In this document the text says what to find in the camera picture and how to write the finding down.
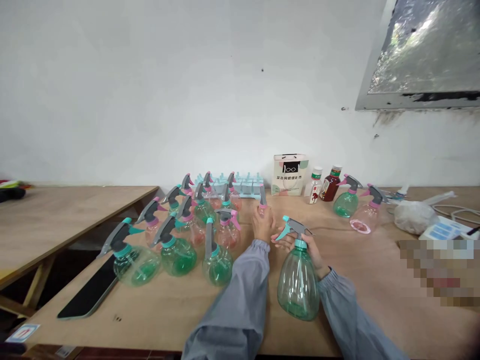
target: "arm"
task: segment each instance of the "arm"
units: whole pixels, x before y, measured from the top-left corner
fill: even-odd
[[[269,251],[256,239],[233,263],[230,283],[188,337],[182,359],[255,358],[264,336]]]
[[[318,290],[345,359],[408,359],[358,305],[350,280],[332,269]]]

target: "wooden table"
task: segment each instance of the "wooden table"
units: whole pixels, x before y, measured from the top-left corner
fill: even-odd
[[[0,290],[37,268],[25,301],[0,295],[0,309],[30,317],[55,255],[79,236],[140,200],[158,186],[38,187],[21,200],[0,203]]]
[[[409,195],[424,200],[450,188],[411,188]],[[478,207],[480,187],[453,188],[460,196],[451,204]],[[253,238],[250,213],[257,201],[246,199],[240,212],[242,243],[237,257]],[[441,306],[428,295],[421,279],[401,259],[397,240],[414,237],[395,227],[392,215],[382,210],[382,225],[370,235],[353,231],[349,221],[332,212],[333,203],[306,205],[301,197],[271,197],[268,203],[277,224],[283,215],[298,220],[316,234],[322,256],[336,271],[356,286],[363,309],[392,341],[413,359],[457,359],[476,335],[479,315],[466,308]],[[157,212],[162,219],[165,213]],[[143,243],[144,234],[129,237]],[[203,251],[198,252],[201,259]],[[60,321],[59,311],[92,277],[108,256],[95,260],[68,286],[30,319],[41,327],[29,338],[32,344],[181,351],[186,338],[199,323],[220,291],[203,278],[201,266],[185,277],[162,272],[139,288],[114,287],[89,318]],[[297,320],[281,309],[277,284],[286,253],[272,247],[267,297],[266,325],[261,354],[296,356],[339,356],[327,318],[320,310],[317,320]]]

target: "smartphone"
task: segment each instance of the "smartphone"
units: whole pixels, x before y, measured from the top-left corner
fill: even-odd
[[[56,316],[60,320],[88,318],[100,306],[110,290],[117,283],[114,273],[115,257],[112,255],[92,276],[84,287]]]

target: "hand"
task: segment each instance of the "hand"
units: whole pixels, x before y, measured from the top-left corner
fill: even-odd
[[[257,206],[253,210],[251,223],[253,225],[253,235],[255,236],[255,239],[262,240],[268,244],[272,229],[275,228],[274,212],[272,211],[272,208],[269,206],[264,209],[262,218],[260,216],[259,207]]]
[[[284,228],[285,226],[278,228],[280,232],[271,236],[271,242],[275,244],[276,248],[281,248],[285,250],[287,253],[289,253],[295,247],[295,239],[297,238],[297,233],[296,232],[288,233],[281,240],[277,241],[277,238],[279,237],[281,232],[284,230]],[[314,238],[312,236],[302,234],[301,239],[304,242],[306,242],[308,246],[307,251],[311,257],[311,262],[313,264],[313,267],[315,268],[316,274],[318,275],[320,280],[323,279],[330,272],[330,268],[324,263],[324,260],[320,256],[320,251],[319,251],[319,248],[317,247],[317,244],[315,243]]]

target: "red bottle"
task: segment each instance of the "red bottle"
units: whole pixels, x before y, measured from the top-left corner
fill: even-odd
[[[341,165],[333,165],[330,171],[330,175],[328,175],[325,180],[323,180],[323,185],[320,189],[320,199],[325,202],[330,202],[334,199],[335,194],[339,189],[337,184],[340,182],[339,176],[341,172]]]

